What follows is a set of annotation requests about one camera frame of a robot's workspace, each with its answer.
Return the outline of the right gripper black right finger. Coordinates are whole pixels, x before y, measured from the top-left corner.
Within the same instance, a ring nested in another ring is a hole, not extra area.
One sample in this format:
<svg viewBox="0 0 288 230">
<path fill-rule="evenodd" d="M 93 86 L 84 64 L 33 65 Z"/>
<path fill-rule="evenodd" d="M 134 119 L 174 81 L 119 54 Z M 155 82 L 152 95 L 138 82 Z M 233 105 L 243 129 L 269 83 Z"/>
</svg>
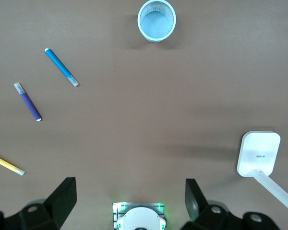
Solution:
<svg viewBox="0 0 288 230">
<path fill-rule="evenodd" d="M 195 179 L 185 181 L 185 206 L 190 217 L 183 230 L 278 230 L 265 214 L 246 212 L 238 218 L 217 204 L 208 204 Z"/>
</svg>

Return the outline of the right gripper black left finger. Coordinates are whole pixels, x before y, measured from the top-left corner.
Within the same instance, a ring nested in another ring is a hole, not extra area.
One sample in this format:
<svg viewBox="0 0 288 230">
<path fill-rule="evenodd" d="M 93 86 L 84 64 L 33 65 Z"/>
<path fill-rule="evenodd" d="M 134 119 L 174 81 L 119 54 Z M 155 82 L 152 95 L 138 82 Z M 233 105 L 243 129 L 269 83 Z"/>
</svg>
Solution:
<svg viewBox="0 0 288 230">
<path fill-rule="evenodd" d="M 76 179 L 67 177 L 42 203 L 30 203 L 9 217 L 0 211 L 0 230 L 59 230 L 76 202 Z"/>
</svg>

